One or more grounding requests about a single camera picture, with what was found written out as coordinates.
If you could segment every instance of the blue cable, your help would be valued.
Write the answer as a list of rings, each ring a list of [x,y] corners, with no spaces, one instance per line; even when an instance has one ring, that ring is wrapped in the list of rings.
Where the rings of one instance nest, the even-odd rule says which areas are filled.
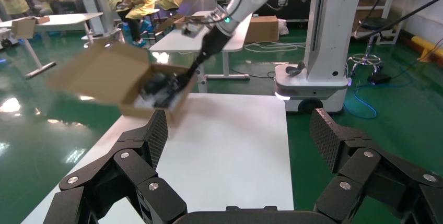
[[[374,113],[373,116],[365,117],[365,116],[361,116],[361,115],[355,114],[355,113],[353,113],[351,110],[349,110],[349,109],[346,107],[346,104],[345,104],[345,103],[343,103],[343,107],[345,108],[345,110],[346,110],[350,115],[352,115],[352,116],[354,116],[354,117],[357,117],[357,118],[360,118],[360,119],[363,119],[363,120],[373,120],[373,119],[377,118],[377,116],[378,116],[377,110],[376,110],[374,107],[372,107],[369,103],[367,103],[367,102],[365,102],[364,100],[362,100],[362,99],[357,95],[357,91],[362,90],[362,89],[364,89],[364,88],[368,88],[368,87],[391,87],[391,88],[402,88],[402,87],[405,87],[405,86],[408,86],[408,85],[412,84],[412,82],[413,82],[414,80],[413,80],[411,74],[409,74],[405,69],[402,69],[402,67],[400,67],[400,70],[402,71],[400,74],[403,74],[403,73],[407,74],[407,76],[408,76],[408,78],[409,78],[409,82],[407,82],[407,83],[405,83],[405,84],[401,84],[401,85],[392,85],[392,84],[379,84],[379,85],[372,85],[372,84],[366,84],[366,85],[357,86],[357,87],[355,88],[355,90],[354,90],[354,92],[353,92],[353,95],[354,95],[355,99],[357,99],[357,100],[358,100],[359,102],[361,102],[363,105],[365,105],[366,107],[368,107],[369,109],[371,109],[371,110],[373,111],[373,113]]]

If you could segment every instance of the white table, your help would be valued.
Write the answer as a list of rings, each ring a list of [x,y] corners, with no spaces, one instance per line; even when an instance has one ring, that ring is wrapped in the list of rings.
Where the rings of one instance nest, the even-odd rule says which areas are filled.
[[[178,126],[168,127],[157,172],[183,198],[189,213],[224,211],[226,206],[294,210],[282,100],[191,93],[183,113]],[[71,172],[106,154],[122,132],[146,123],[120,117]],[[42,223],[56,192],[58,186],[23,223]],[[143,222],[122,199],[100,223]]]
[[[36,25],[34,30],[36,32],[47,32],[47,31],[54,30],[55,27],[70,26],[70,25],[75,25],[75,24],[83,22],[83,25],[84,25],[85,31],[86,31],[86,35],[88,36],[89,42],[92,43],[92,41],[93,41],[92,34],[89,32],[88,25],[86,24],[86,22],[92,18],[99,17],[102,14],[103,13],[49,15],[50,21]],[[13,24],[12,21],[14,21],[14,20],[0,22],[0,28],[11,28],[12,24]],[[30,79],[30,78],[48,70],[49,68],[55,66],[55,62],[50,62],[49,64],[46,64],[43,66],[40,63],[40,60],[37,57],[36,53],[34,52],[34,49],[32,49],[31,44],[29,44],[29,41],[27,39],[22,39],[22,40],[25,44],[26,50],[32,56],[32,58],[34,59],[36,65],[38,67],[38,69],[28,73],[25,76],[26,79]]]
[[[193,16],[207,16],[212,11],[199,11]],[[199,92],[207,92],[208,79],[249,79],[249,75],[245,74],[229,74],[229,53],[238,52],[243,49],[246,33],[248,32],[249,22],[251,15],[242,21],[237,27],[234,36],[228,41],[222,50],[223,55],[223,74],[222,75],[205,75],[203,67],[199,67],[196,71],[199,81]],[[163,39],[151,46],[149,49],[151,52],[188,52],[198,53],[202,47],[203,36],[208,32],[208,28],[205,27],[195,38],[190,38],[181,34],[181,30],[172,30]]]

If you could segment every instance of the carbon fiber finger pad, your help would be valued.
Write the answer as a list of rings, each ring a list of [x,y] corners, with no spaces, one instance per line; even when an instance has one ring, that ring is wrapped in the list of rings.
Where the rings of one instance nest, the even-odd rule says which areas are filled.
[[[165,147],[166,140],[168,139],[168,124],[166,123],[165,112],[156,111],[154,126],[152,126],[151,131],[144,138],[144,141],[148,142],[149,153],[151,156],[151,161],[153,168],[156,169],[158,161],[160,160],[161,153]]]
[[[336,173],[344,141],[370,139],[363,131],[338,125],[324,109],[312,112],[309,132],[331,172]]]
[[[310,136],[331,172],[336,166],[336,158],[341,144],[332,129],[333,127],[336,127],[336,123],[324,111],[316,109],[312,112],[309,124]]]

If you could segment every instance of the chair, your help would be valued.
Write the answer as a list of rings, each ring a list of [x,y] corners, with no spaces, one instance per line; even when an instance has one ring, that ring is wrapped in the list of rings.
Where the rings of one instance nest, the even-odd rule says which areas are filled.
[[[379,30],[387,25],[389,25],[389,21],[384,18],[367,18],[365,21],[359,21],[361,27],[363,29],[371,30],[372,32]],[[349,59],[353,61],[355,64],[351,69],[351,76],[355,75],[355,69],[358,65],[371,65],[374,68],[374,74],[381,70],[382,60],[378,56],[371,54],[372,47],[374,45],[374,39],[378,34],[371,36],[369,39],[368,46],[366,48],[365,53],[357,53],[352,55]]]
[[[160,11],[160,9],[154,9],[152,13],[147,14],[145,16],[145,18],[144,18],[144,19],[147,19],[147,17],[149,17],[149,21],[151,22],[152,27],[154,27],[154,25],[160,25],[161,24],[161,19],[160,19],[159,11]],[[154,23],[155,15],[157,15],[157,17],[158,17],[158,20],[157,20],[156,23]],[[142,37],[142,39],[144,39],[144,40],[154,40],[156,43],[158,41],[158,36],[160,34],[162,34],[164,36],[163,32],[158,32],[158,33],[154,32],[154,31],[153,32],[149,32],[147,28],[141,30],[140,36],[142,36],[144,34],[146,34],[148,37],[147,38],[143,38]]]
[[[171,8],[171,9],[165,10],[166,13],[168,14],[168,18],[171,18],[172,16],[174,16],[175,14],[177,14],[177,10],[178,10],[178,9],[179,9],[179,8],[177,7],[177,8]]]

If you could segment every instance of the cardboard box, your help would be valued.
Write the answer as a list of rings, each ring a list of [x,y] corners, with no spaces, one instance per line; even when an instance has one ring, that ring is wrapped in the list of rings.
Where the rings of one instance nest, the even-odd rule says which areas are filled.
[[[184,16],[174,22],[176,25],[176,29],[182,29],[184,25],[186,25],[187,22],[189,22],[191,19],[204,19],[205,16]]]
[[[32,39],[36,24],[42,24],[50,21],[49,16],[26,17],[13,20],[11,32],[15,39]]]
[[[46,23],[46,22],[51,21],[51,19],[49,18],[49,16],[33,17],[33,19],[36,20],[36,24],[43,24],[43,23]]]
[[[354,17],[354,24],[352,25],[352,31],[354,32],[355,29],[357,29],[359,25],[359,21],[366,18],[368,15],[368,10],[359,10],[355,13]],[[374,10],[371,14],[371,17],[381,18],[381,15],[383,14],[383,10]],[[370,30],[360,28],[359,32],[368,32]]]
[[[262,16],[251,18],[245,43],[255,43],[262,41],[275,42],[279,39],[278,19],[275,16]]]
[[[181,14],[176,14],[172,16],[171,18],[167,19],[165,22],[161,23],[158,27],[154,28],[155,33],[160,33],[165,31],[166,29],[172,27],[174,25],[174,22],[178,19],[183,18],[184,16]]]
[[[65,66],[48,77],[48,85],[76,95],[96,98],[102,103],[115,104],[126,116],[150,118],[154,110],[165,111],[169,122],[180,113],[180,108],[196,84],[194,76],[182,91],[173,109],[140,108],[134,102],[140,90],[155,72],[185,73],[187,67],[149,63],[146,50],[116,42],[109,47],[93,44]]]
[[[15,39],[32,39],[34,36],[35,19],[23,18],[14,20],[11,27],[11,33]]]

